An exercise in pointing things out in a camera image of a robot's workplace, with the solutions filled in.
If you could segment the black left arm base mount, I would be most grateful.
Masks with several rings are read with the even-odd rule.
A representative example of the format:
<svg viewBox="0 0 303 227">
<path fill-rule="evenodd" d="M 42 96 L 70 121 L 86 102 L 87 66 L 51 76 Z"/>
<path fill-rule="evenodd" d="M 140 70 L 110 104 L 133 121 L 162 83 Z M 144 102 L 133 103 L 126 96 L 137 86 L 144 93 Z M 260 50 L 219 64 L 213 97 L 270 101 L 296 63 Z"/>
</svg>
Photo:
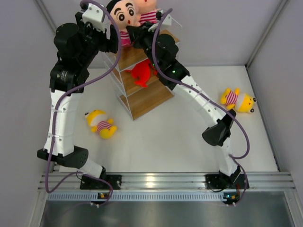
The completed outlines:
<svg viewBox="0 0 303 227">
<path fill-rule="evenodd" d="M 122 183 L 121 175 L 107 175 L 105 181 L 108 182 L 114 190 L 120 190 Z M 83 175 L 80 183 L 81 190 L 109 190 L 109 186 L 100 180 L 93 179 Z"/>
</svg>

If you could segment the pink bald baby doll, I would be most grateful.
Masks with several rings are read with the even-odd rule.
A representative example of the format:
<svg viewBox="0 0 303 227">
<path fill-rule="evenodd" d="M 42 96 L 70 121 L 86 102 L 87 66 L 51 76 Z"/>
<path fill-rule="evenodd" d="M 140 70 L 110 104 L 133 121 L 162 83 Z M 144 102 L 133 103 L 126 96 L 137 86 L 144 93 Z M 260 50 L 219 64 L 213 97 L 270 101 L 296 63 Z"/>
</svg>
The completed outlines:
<svg viewBox="0 0 303 227">
<path fill-rule="evenodd" d="M 141 25 L 145 22 L 157 22 L 157 0 L 135 0 L 134 2 L 138 8 L 138 14 L 140 15 L 139 23 Z"/>
</svg>

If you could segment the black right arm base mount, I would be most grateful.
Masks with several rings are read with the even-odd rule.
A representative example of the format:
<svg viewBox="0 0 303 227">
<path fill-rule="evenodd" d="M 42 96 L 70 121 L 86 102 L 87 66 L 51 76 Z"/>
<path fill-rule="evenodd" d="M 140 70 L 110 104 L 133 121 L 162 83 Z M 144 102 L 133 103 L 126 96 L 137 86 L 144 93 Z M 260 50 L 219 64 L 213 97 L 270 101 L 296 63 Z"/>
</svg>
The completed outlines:
<svg viewBox="0 0 303 227">
<path fill-rule="evenodd" d="M 207 174 L 205 181 L 206 188 L 213 191 L 244 189 L 246 184 L 247 188 L 250 187 L 244 174 L 240 174 L 235 181 L 232 177 L 223 174 Z"/>
</svg>

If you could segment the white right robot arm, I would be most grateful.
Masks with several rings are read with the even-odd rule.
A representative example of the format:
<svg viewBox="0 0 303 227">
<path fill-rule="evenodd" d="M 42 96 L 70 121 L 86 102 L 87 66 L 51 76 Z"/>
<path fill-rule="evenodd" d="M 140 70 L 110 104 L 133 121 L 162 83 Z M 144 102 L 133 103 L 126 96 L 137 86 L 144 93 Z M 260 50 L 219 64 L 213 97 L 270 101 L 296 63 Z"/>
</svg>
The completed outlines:
<svg viewBox="0 0 303 227">
<path fill-rule="evenodd" d="M 176 59 L 178 47 L 172 36 L 159 34 L 158 24 L 146 22 L 141 26 L 127 26 L 132 47 L 142 49 L 158 72 L 160 82 L 180 95 L 201 114 L 207 124 L 202 138 L 215 147 L 215 157 L 219 164 L 217 174 L 208 174 L 208 189 L 219 191 L 237 187 L 241 169 L 232 156 L 231 127 L 236 117 L 234 110 L 221 112 L 218 106 L 195 82 L 190 72 Z"/>
</svg>

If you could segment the red shark plush toy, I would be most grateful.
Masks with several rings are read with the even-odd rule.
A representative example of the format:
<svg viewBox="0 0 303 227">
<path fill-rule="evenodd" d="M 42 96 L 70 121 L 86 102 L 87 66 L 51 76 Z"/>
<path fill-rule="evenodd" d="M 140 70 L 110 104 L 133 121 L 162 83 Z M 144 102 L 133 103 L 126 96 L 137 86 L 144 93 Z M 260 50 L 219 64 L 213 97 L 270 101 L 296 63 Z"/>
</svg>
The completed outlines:
<svg viewBox="0 0 303 227">
<path fill-rule="evenodd" d="M 125 70 L 125 72 L 131 73 L 132 77 L 136 79 L 134 82 L 135 85 L 146 88 L 148 87 L 146 82 L 148 82 L 151 76 L 150 64 L 151 61 L 149 59 L 146 59 L 136 64 L 131 70 Z"/>
</svg>

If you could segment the pink black-haired boy doll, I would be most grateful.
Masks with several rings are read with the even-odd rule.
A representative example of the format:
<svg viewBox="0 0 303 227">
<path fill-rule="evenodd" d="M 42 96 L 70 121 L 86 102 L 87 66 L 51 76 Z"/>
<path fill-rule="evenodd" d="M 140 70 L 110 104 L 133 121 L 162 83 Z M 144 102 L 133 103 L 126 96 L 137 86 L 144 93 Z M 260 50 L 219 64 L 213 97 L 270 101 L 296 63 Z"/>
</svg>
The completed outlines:
<svg viewBox="0 0 303 227">
<path fill-rule="evenodd" d="M 135 2 L 133 0 L 111 0 L 106 8 L 118 26 L 122 47 L 130 46 L 131 40 L 126 27 L 140 26 L 140 15 Z"/>
</svg>

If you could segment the yellow bear plush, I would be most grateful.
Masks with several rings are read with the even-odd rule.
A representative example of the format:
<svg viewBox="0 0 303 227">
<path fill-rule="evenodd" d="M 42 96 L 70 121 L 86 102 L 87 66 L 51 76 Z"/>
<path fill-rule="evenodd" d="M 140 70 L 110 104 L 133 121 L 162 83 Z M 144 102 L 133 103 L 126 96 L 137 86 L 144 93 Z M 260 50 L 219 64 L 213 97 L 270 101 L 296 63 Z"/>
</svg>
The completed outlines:
<svg viewBox="0 0 303 227">
<path fill-rule="evenodd" d="M 255 112 L 254 104 L 256 102 L 255 97 L 241 92 L 239 88 L 234 90 L 226 88 L 220 98 L 220 104 L 224 105 L 227 110 L 235 109 L 239 113 Z"/>
<path fill-rule="evenodd" d="M 86 112 L 84 117 L 91 132 L 97 133 L 99 137 L 104 140 L 111 138 L 117 131 L 117 126 L 114 125 L 114 120 L 112 118 L 108 118 L 107 113 L 100 109 Z"/>
</svg>

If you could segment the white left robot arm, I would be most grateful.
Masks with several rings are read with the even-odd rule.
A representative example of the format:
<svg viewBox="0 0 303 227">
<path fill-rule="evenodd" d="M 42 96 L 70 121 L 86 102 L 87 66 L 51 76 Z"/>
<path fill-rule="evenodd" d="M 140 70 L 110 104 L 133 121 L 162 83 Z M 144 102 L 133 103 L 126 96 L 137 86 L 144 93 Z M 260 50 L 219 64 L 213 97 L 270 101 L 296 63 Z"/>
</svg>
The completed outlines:
<svg viewBox="0 0 303 227">
<path fill-rule="evenodd" d="M 99 52 L 118 51 L 116 28 L 110 26 L 107 37 L 104 18 L 107 12 L 88 10 L 77 12 L 76 23 L 65 23 L 56 29 L 54 45 L 58 61 L 50 72 L 51 119 L 44 147 L 37 157 L 48 162 L 75 168 L 91 175 L 97 188 L 106 186 L 105 168 L 89 159 L 85 148 L 73 144 L 76 111 L 88 85 L 88 67 Z"/>
</svg>

